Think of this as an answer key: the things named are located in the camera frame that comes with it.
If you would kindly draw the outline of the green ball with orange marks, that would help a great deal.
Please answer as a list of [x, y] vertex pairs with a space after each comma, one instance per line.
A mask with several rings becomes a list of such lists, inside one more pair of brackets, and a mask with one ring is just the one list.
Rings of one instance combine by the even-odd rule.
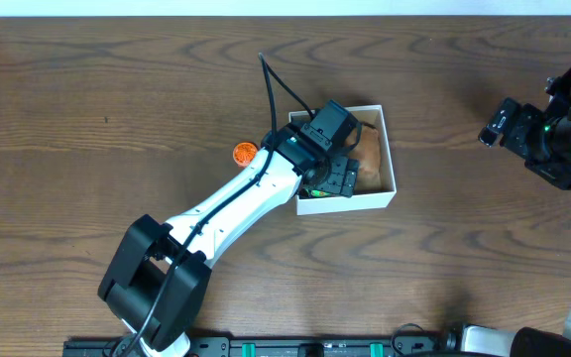
[[331, 193], [317, 189], [305, 188], [302, 191], [301, 195], [306, 198], [322, 198], [322, 197], [330, 197]]

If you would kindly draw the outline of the brown plush teddy bear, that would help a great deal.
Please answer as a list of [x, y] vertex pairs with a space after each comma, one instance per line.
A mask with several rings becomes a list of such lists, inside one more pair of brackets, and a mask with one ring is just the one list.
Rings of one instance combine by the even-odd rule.
[[349, 158], [359, 162], [357, 192], [377, 191], [381, 184], [380, 133], [371, 124], [363, 123], [358, 145], [349, 153]]

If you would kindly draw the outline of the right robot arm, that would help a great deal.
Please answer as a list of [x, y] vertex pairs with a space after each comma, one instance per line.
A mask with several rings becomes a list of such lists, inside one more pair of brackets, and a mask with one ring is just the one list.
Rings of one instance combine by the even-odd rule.
[[[543, 108], [505, 98], [478, 134], [480, 143], [499, 145], [550, 185], [571, 190], [571, 66], [548, 77]], [[446, 332], [434, 356], [570, 356], [571, 306], [559, 333], [522, 327], [506, 331], [463, 323]]]

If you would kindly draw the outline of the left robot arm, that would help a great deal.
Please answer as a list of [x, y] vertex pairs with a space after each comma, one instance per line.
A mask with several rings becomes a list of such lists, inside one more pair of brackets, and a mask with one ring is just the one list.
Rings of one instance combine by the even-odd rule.
[[253, 224], [302, 188], [352, 195], [358, 172], [350, 152], [360, 127], [288, 124], [265, 137], [236, 177], [190, 210], [160, 223], [148, 214], [123, 236], [99, 297], [134, 333], [127, 356], [183, 356], [212, 269]]

